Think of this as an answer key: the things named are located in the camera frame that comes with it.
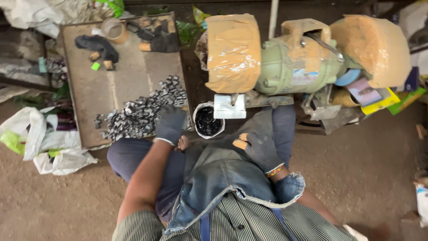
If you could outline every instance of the workbench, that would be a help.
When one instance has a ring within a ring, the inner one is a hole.
[[[151,17],[174,19],[174,13]],[[100,129],[95,128],[97,114],[108,114],[114,109],[120,111],[124,102],[140,96],[148,97],[152,91],[161,89],[159,81],[164,81],[168,75],[180,77],[179,82],[185,90],[189,85],[184,81],[179,52],[140,51],[138,45],[141,39],[134,33],[129,34],[124,44],[112,44],[119,53],[116,70],[107,71],[102,64],[98,71],[92,70],[93,63],[89,60],[92,52],[77,48],[74,39],[83,34],[90,36],[92,28],[100,26],[101,22],[92,22],[61,27],[70,91],[83,148],[111,143],[100,135],[100,132],[107,130],[106,121]]]

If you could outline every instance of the wrist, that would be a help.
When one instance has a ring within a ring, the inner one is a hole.
[[[269,180],[271,182],[273,182],[273,183],[276,183],[277,181],[285,178],[289,174],[290,174],[290,171],[286,167],[283,167],[279,172],[277,172],[274,175],[270,176]]]
[[[153,143],[156,143],[158,141],[163,141],[163,142],[169,143],[171,146],[175,146],[175,144],[172,141],[165,139],[165,138],[155,137],[153,139]]]
[[[153,145],[159,146],[159,147],[163,147],[163,148],[174,148],[174,145],[172,145],[172,143],[164,138],[155,138],[153,139]]]

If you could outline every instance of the bracelet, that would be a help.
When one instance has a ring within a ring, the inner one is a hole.
[[[277,166],[272,171],[269,171],[268,173],[266,173],[266,177],[269,178],[269,177],[275,175],[276,173],[278,173],[279,171],[281,171],[283,167],[284,167],[284,164],[281,164],[281,165]]]

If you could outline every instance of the knee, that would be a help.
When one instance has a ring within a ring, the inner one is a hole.
[[[296,121],[296,112],[294,105],[280,105],[273,110],[273,119],[275,122],[291,122]]]
[[[107,151],[107,160],[111,164],[112,162],[117,161],[118,156],[123,153],[126,148],[126,139],[121,138],[111,144]]]

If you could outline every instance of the bare foot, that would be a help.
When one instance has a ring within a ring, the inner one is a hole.
[[[184,151],[189,146],[190,146],[189,138],[187,138],[187,136],[185,136],[185,135],[182,135],[180,140],[178,141],[177,149],[179,151]]]

